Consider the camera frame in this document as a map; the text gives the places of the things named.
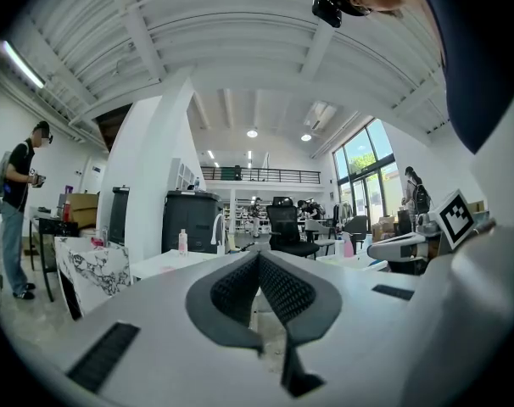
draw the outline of jeans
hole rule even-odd
[[[27,276],[21,268],[23,213],[9,203],[1,206],[3,215],[3,263],[8,283],[16,295],[25,292]]]

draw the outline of glass window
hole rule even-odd
[[[396,216],[403,198],[402,183],[396,163],[382,167],[382,179],[387,214]]]
[[[338,179],[341,180],[348,175],[348,166],[345,164],[345,156],[342,148],[334,153],[334,158],[336,159],[336,172],[338,173]]]
[[[348,155],[350,174],[360,172],[370,164],[376,163],[374,152],[372,152],[372,145],[365,130],[361,131],[345,145],[345,152]]]
[[[377,159],[382,159],[393,153],[382,121],[376,119],[367,128],[376,149]]]
[[[351,185],[348,182],[340,186],[340,202],[347,202],[349,206],[353,205],[353,197],[351,196]]]

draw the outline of railing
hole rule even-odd
[[[321,172],[286,169],[246,169],[243,167],[202,166],[206,181],[265,181],[298,184],[321,184]]]

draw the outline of man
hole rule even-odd
[[[249,215],[254,220],[254,238],[259,238],[259,225],[260,225],[260,205],[261,199],[255,199],[255,203],[249,207]]]
[[[35,284],[27,281],[21,268],[21,234],[23,231],[23,213],[27,202],[28,186],[39,186],[43,177],[29,175],[35,148],[47,146],[51,142],[50,127],[46,121],[39,122],[33,129],[31,137],[20,143],[10,154],[5,174],[3,205],[3,263],[16,298],[32,300],[35,296],[31,290]]]
[[[321,220],[321,211],[319,210],[319,205],[317,203],[306,203],[304,200],[299,200],[297,205],[299,206],[304,216],[308,219]]]

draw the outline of wall light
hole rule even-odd
[[[4,51],[6,51],[7,55],[12,59],[12,61],[18,65],[18,67],[23,71],[29,79],[35,83],[39,89],[44,87],[44,81],[40,79],[38,75],[36,75],[29,66],[23,61],[23,59],[14,51],[12,46],[7,41],[3,42]]]

